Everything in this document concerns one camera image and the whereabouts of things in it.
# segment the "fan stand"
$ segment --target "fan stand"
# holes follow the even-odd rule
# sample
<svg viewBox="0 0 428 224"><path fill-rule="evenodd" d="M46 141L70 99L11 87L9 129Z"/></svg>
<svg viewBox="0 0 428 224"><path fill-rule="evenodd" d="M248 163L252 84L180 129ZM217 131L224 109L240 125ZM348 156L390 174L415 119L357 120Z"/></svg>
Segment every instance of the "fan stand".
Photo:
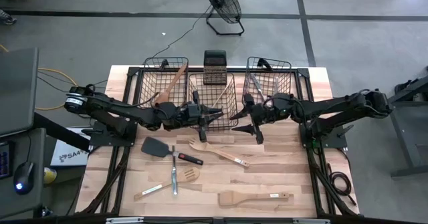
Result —
<svg viewBox="0 0 428 224"><path fill-rule="evenodd" d="M242 26L242 23L241 23L241 21L240 20L237 20L238 21L238 23L239 23L239 25L241 26L241 28L242 28L242 32L239 32L239 33L219 33L210 23L209 23L209 18L212 16L212 14L213 14L213 12L214 12L214 7L213 8L211 8L211 11L209 12L209 14L208 14L208 17L207 17L207 24L209 25L209 27L211 27L213 30L214 30L214 32L217 34L217 35L221 35L221 36L225 36L225 35L239 35L239 36L241 36L242 35L242 33L245 31L244 30L244 28L243 28L243 26Z"/></svg>

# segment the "wooden spatula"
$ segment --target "wooden spatula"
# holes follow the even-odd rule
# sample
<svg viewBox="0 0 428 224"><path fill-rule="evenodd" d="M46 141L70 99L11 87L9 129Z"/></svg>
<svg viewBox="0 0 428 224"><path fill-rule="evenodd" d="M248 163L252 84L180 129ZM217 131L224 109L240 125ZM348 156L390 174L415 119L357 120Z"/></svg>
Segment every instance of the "wooden spatula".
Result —
<svg viewBox="0 0 428 224"><path fill-rule="evenodd" d="M191 167L191 168L188 168L188 169L184 170L183 172L181 172L177 175L177 182L178 183L187 183L187 182L191 182L191 181L198 179L198 177L199 177L198 168ZM152 193L153 191L157 191L157 190L160 190L162 188L169 187L171 184L172 184L171 180L165 181L165 182L163 182L163 183L161 183L155 187L152 187L150 189L147 189L145 191L137 193L134 195L134 201L137 201L137 200L143 198L145 195L148 195L149 193Z"/></svg>
<svg viewBox="0 0 428 224"><path fill-rule="evenodd" d="M177 83L177 81L179 81L180 76L186 71L186 68L187 68L187 63L185 63L185 64L183 64L183 66L181 66L181 68L175 74L173 80L171 81L171 83L169 84L169 86L165 90L165 92L163 92L162 94L160 94L160 96L156 99L156 101L154 102L155 104L160 104L160 103L163 103L163 102L168 102L168 100L169 100L169 94L171 93L171 90L173 89L173 87Z"/></svg>
<svg viewBox="0 0 428 224"><path fill-rule="evenodd" d="M214 148L212 145L210 145L208 142L202 143L197 139L191 139L189 141L189 144L195 150L212 152L212 153L218 154L219 156L222 156L224 158L232 160L233 162L241 164L245 167L249 167L249 163L247 161L245 161L241 158L238 158L237 156L234 156L233 154L229 154L229 153L226 153L222 150L218 150L218 149Z"/></svg>
<svg viewBox="0 0 428 224"><path fill-rule="evenodd" d="M231 206L248 200L257 199L288 199L288 193L270 193L270 194L253 194L253 193L239 193L237 191L223 191L219 193L219 205Z"/></svg>

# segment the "black floor stripe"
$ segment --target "black floor stripe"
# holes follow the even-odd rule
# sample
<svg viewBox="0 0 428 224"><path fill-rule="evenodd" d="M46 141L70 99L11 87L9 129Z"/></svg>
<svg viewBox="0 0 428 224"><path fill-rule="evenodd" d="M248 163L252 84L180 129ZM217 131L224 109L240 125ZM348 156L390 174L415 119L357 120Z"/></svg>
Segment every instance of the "black floor stripe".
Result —
<svg viewBox="0 0 428 224"><path fill-rule="evenodd" d="M303 41L306 48L306 56L308 57L309 67L316 67L314 50L312 49L312 42L310 41L308 20L306 20L306 11L303 0L297 0L297 5L299 8L299 14L302 16L300 22L302 23L302 32L303 32Z"/></svg>
<svg viewBox="0 0 428 224"><path fill-rule="evenodd" d="M166 18L198 18L200 13L126 13L126 12L93 12L93 11L36 11L4 9L12 15L49 16L49 17L166 17ZM221 18L214 13L211 18ZM242 19L299 19L298 14L243 13Z"/></svg>
<svg viewBox="0 0 428 224"><path fill-rule="evenodd" d="M428 21L428 16L374 16L374 15L306 15L308 20L327 21Z"/></svg>

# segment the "fan grille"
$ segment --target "fan grille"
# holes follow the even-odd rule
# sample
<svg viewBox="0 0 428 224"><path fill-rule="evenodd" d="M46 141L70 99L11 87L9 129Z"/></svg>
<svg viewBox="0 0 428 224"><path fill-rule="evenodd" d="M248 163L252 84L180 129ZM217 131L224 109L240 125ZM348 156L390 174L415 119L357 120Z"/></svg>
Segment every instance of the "fan grille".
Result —
<svg viewBox="0 0 428 224"><path fill-rule="evenodd" d="M228 23L237 23L241 19L241 7L238 0L209 0L214 9Z"/></svg>

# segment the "black spatula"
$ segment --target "black spatula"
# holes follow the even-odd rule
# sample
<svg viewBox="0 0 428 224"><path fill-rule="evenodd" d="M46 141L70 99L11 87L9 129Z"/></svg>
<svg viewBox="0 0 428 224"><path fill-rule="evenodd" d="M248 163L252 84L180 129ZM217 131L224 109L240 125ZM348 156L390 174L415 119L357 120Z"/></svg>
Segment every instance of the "black spatula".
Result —
<svg viewBox="0 0 428 224"><path fill-rule="evenodd" d="M157 157L165 157L167 154L171 154L182 160L186 160L199 165L203 164L203 160L199 160L198 158L191 157L187 154L183 154L178 151L170 151L167 144L152 137L147 137L144 140L141 146L141 151L146 154L151 154Z"/></svg>

